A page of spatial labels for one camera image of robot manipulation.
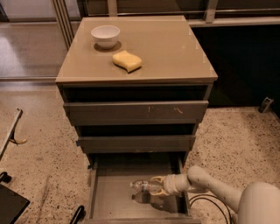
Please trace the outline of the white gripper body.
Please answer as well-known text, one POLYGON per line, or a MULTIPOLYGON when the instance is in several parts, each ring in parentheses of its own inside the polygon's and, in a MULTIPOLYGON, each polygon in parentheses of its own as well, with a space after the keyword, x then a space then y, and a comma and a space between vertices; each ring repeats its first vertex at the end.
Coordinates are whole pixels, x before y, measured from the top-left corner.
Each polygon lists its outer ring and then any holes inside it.
POLYGON ((191 186, 186 174, 170 174, 164 178, 164 191, 168 195, 179 195, 191 186))

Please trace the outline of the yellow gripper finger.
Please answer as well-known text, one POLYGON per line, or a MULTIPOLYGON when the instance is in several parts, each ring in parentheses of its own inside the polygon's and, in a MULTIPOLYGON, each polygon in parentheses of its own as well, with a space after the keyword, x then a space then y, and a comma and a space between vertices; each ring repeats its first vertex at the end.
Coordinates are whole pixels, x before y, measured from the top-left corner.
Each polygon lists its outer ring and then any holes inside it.
POLYGON ((164 189, 161 189, 160 191, 157 191, 157 192, 152 192, 151 194, 153 196, 158 196, 158 197, 169 196, 169 193, 166 190, 164 190, 164 189))
POLYGON ((156 176, 156 177, 152 177, 150 179, 150 181, 155 181, 155 182, 158 182, 160 184, 163 184, 164 181, 165 181, 165 176, 156 176))

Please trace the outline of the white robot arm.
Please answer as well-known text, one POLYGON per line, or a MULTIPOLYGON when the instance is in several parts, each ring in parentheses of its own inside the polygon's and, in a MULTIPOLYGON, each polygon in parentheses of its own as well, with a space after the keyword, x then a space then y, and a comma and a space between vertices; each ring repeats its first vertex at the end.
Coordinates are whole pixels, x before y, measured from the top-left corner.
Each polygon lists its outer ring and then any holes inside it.
POLYGON ((249 184, 239 190, 212 177, 201 167, 187 173, 151 178, 162 187, 160 196, 190 191, 191 187, 209 190, 237 214, 237 224, 280 224, 280 189, 265 182, 249 184))

